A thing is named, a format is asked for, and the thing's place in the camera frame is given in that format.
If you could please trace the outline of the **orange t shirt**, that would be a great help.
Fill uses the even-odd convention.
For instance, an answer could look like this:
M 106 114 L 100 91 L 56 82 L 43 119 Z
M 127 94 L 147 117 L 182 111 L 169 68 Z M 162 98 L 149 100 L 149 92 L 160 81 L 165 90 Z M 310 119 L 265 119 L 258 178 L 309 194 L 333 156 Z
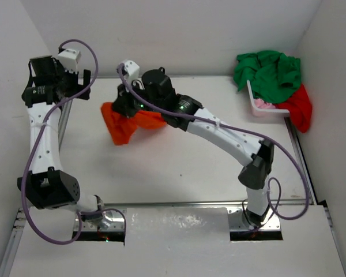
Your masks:
M 131 118 L 118 114 L 112 109 L 113 102 L 104 102 L 100 108 L 111 139 L 116 146 L 126 145 L 138 128 L 157 130 L 167 123 L 160 113 L 154 111 L 138 111 Z

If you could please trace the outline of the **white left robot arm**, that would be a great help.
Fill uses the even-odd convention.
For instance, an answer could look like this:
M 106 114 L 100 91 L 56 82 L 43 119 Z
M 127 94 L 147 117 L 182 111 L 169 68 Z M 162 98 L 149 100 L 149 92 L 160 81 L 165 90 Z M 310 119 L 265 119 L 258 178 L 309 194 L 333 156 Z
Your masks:
M 59 156 L 59 131 L 64 126 L 57 104 L 82 91 L 91 73 L 84 71 L 78 83 L 80 55 L 66 51 L 29 60 L 29 80 L 22 93 L 30 121 L 30 149 L 34 152 L 26 174 L 25 197 L 37 209 L 63 208 L 80 213 L 96 212 L 100 199 L 82 194 L 77 179 L 63 171 Z

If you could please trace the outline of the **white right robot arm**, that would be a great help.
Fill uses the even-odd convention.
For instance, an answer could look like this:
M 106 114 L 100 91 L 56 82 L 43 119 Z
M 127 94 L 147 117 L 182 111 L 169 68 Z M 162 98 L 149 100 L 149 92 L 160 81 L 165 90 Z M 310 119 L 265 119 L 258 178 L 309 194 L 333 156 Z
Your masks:
M 222 127 L 221 121 L 199 101 L 176 93 L 163 67 L 145 72 L 141 86 L 135 85 L 140 76 L 136 64 L 123 63 L 116 71 L 122 83 L 113 111 L 126 118 L 139 111 L 158 112 L 167 125 L 206 139 L 230 154 L 243 167 L 238 176 L 247 192 L 243 216 L 251 227 L 260 227 L 269 211 L 265 182 L 272 169 L 274 144 Z

